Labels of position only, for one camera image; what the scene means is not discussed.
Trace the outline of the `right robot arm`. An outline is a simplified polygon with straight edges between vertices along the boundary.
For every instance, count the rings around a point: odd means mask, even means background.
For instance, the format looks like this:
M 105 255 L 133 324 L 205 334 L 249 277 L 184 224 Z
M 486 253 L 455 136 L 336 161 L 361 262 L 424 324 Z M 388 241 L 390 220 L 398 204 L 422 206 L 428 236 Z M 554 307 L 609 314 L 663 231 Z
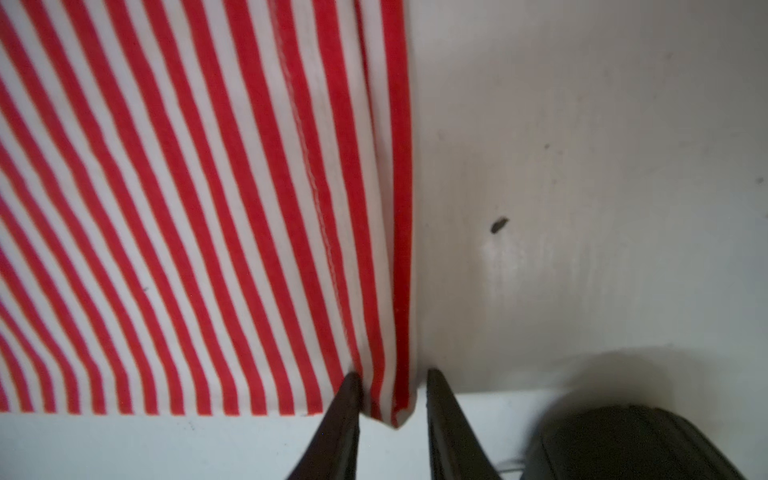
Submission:
M 498 479 L 449 383 L 427 374 L 427 432 L 434 479 Z M 362 380 L 348 374 L 292 479 L 357 475 Z M 557 419 L 532 438 L 524 479 L 740 479 L 742 473 L 689 420 L 660 408 L 611 405 Z

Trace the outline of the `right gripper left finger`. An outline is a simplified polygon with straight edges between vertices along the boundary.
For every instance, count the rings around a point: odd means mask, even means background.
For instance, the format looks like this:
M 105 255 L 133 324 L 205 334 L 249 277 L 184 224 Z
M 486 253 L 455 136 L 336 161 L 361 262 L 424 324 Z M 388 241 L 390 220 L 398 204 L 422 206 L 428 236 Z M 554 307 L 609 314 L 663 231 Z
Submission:
M 362 407 L 362 380 L 351 372 L 288 479 L 355 479 Z

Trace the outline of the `red white striped garment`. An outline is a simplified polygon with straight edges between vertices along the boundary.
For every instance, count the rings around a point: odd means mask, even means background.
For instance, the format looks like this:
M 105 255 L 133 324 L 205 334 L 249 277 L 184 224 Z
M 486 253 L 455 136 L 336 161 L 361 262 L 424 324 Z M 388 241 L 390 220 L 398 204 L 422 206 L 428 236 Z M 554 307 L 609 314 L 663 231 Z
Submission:
M 1 409 L 416 399 L 401 1 L 1 5 Z

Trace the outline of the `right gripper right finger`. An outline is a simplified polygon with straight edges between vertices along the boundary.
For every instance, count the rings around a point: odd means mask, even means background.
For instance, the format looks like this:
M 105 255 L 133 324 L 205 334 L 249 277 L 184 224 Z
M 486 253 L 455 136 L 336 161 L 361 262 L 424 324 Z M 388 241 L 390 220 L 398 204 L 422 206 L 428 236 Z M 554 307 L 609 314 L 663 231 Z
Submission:
M 427 372 L 426 396 L 431 478 L 499 480 L 439 369 Z

